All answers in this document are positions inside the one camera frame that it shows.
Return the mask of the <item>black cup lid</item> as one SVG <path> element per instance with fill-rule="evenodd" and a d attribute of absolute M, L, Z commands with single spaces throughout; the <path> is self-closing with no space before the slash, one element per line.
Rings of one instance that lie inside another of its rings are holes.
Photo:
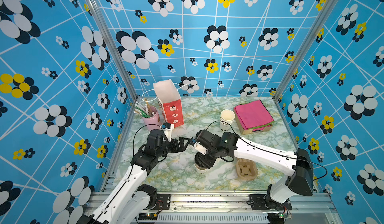
<path fill-rule="evenodd" d="M 202 155 L 201 153 L 196 153 L 194 157 L 194 162 L 196 162 L 199 166 L 210 169 L 216 162 L 215 157 L 211 157 L 210 155 Z"/>

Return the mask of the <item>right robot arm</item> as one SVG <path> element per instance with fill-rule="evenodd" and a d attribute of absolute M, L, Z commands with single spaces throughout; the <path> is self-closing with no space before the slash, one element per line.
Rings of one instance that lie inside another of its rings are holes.
<path fill-rule="evenodd" d="M 198 151 L 195 163 L 204 169 L 213 167 L 216 159 L 232 157 L 282 172 L 284 176 L 268 187 L 267 203 L 283 204 L 294 195 L 313 195 L 313 164 L 304 149 L 284 151 L 257 144 L 231 132 L 225 132 L 220 137 L 208 130 L 199 131 L 192 139 L 192 146 Z"/>

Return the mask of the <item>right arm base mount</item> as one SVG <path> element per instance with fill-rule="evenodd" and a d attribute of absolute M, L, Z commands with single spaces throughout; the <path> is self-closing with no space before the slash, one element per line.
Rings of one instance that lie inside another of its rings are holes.
<path fill-rule="evenodd" d="M 266 198 L 263 194 L 251 194 L 246 201 L 247 205 L 250 205 L 252 210 L 259 211 L 291 211 L 292 205 L 290 200 L 285 201 L 283 204 L 273 201 L 270 198 Z"/>

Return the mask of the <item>white paper coffee cup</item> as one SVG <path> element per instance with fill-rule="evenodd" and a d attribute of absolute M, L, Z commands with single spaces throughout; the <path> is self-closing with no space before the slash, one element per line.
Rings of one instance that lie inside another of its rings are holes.
<path fill-rule="evenodd" d="M 207 172 L 209 169 L 205 168 L 205 167 L 201 167 L 199 166 L 196 162 L 194 162 L 194 166 L 196 168 L 196 171 L 200 174 L 203 174 L 205 172 Z"/>

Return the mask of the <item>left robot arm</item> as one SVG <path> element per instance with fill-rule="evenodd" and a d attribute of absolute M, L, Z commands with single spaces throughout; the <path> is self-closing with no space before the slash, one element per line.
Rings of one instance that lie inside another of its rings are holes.
<path fill-rule="evenodd" d="M 159 163 L 159 158 L 183 152 L 195 142 L 195 138 L 169 139 L 169 135 L 159 129 L 150 131 L 146 144 L 133 156 L 124 178 L 90 216 L 82 215 L 77 223 L 131 223 L 142 210 L 156 204 L 157 189 L 143 182 Z"/>

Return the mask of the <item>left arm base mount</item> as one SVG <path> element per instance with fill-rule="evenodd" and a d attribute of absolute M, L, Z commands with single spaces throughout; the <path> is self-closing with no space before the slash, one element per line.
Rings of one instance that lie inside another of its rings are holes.
<path fill-rule="evenodd" d="M 171 204 L 171 194 L 157 193 L 150 197 L 148 205 L 144 210 L 169 210 Z"/>

